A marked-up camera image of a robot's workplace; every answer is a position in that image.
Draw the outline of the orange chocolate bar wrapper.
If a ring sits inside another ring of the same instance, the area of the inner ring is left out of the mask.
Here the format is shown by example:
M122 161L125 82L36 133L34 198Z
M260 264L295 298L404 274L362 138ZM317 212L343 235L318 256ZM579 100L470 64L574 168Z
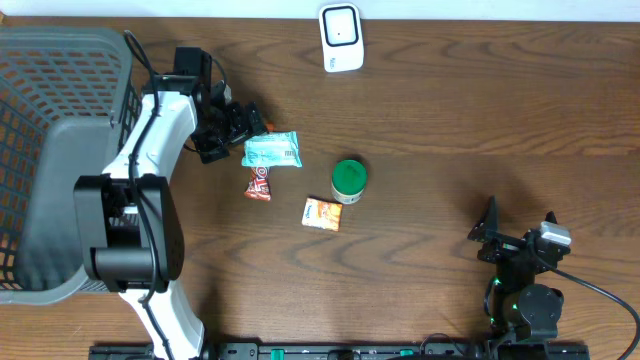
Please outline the orange chocolate bar wrapper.
M272 123L266 125L267 132L260 135L258 140L252 138L244 146L246 162L251 169L251 179L244 192L247 198L270 201L271 190L268 182L270 162L270 131L275 127Z

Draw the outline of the light green wet wipes pack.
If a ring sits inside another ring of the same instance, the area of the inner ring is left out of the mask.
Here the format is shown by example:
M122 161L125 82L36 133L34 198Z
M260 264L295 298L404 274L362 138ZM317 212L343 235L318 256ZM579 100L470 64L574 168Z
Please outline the light green wet wipes pack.
M255 136L244 143L244 167L283 167L301 168L297 133L276 132Z

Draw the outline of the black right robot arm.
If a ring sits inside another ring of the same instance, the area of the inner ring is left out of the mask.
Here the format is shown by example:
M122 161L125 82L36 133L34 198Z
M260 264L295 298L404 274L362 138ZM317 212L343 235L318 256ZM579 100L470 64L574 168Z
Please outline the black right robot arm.
M536 276L555 268L570 253L569 229L549 212L538 227L520 237L503 234L497 202L491 196L467 238L482 244L477 258L496 268L485 300L492 337L510 344L556 338L564 295L537 283Z

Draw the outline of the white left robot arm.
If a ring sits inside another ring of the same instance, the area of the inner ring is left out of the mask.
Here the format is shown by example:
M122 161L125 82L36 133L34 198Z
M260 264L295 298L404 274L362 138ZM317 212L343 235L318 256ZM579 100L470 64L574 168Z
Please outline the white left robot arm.
M191 141L209 164L269 131L256 104L242 106L225 80L212 82L218 64L200 48L177 48L171 72L151 72L119 154L74 185L85 272L134 309L152 339L149 359L215 356L179 279L185 245L169 182L181 151Z

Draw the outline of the orange snack packet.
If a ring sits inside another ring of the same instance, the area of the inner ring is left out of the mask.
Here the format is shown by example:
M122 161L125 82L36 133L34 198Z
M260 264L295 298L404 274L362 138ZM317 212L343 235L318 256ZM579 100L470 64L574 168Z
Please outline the orange snack packet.
M307 198L301 224L303 226L338 232L343 205Z

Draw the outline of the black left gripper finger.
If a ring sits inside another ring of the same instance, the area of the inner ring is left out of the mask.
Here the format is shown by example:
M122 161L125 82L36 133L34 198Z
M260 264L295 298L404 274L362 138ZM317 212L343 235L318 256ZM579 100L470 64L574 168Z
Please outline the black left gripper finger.
M220 139L205 140L199 143L199 156L203 164L209 164L230 156L229 148L235 145L231 141Z
M268 127L265 123L255 102L250 102L243 108L242 124L248 138L260 136L268 133Z

